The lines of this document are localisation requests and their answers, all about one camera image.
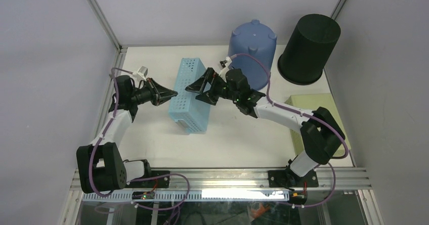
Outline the light blue perforated basket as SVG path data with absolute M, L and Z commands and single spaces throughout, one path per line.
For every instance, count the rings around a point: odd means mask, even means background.
M 200 58 L 183 58 L 178 69 L 174 86 L 178 95 L 171 98 L 168 114 L 187 134 L 205 133 L 207 130 L 210 105 L 195 99 L 197 94 L 185 90 L 205 71 Z

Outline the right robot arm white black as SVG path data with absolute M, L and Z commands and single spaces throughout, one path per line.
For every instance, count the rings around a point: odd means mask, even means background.
M 300 186 L 311 170 L 327 164 L 345 143 L 345 135 L 329 110 L 324 107 L 306 110 L 279 104 L 267 94 L 252 89 L 240 69 L 221 75 L 208 68 L 185 90 L 196 93 L 197 100 L 210 105 L 216 105 L 220 98 L 230 100 L 244 115 L 270 120 L 298 132 L 304 150 L 285 169 L 285 179 L 291 187 Z

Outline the large black plastic bucket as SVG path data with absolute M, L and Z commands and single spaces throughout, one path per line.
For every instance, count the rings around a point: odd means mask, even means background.
M 328 16 L 302 16 L 278 59 L 280 75 L 297 85 L 318 81 L 340 34 L 339 24 Z

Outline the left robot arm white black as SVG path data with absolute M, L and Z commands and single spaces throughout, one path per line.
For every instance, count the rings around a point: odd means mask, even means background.
M 121 75 L 114 78 L 113 83 L 115 93 L 107 122 L 90 144 L 76 151 L 82 191 L 101 197 L 124 189 L 131 182 L 140 188 L 151 184 L 152 170 L 148 160 L 124 160 L 118 146 L 134 122 L 140 105 L 159 106 L 178 95 L 177 91 L 163 87 L 153 78 L 141 80 L 136 86 L 130 76 Z

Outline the large blue plastic bucket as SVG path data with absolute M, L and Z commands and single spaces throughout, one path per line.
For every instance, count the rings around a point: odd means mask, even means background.
M 267 83 L 266 70 L 271 70 L 277 46 L 277 35 L 271 28 L 253 19 L 232 30 L 228 56 L 236 55 L 231 68 L 241 69 L 252 89 L 260 90 Z

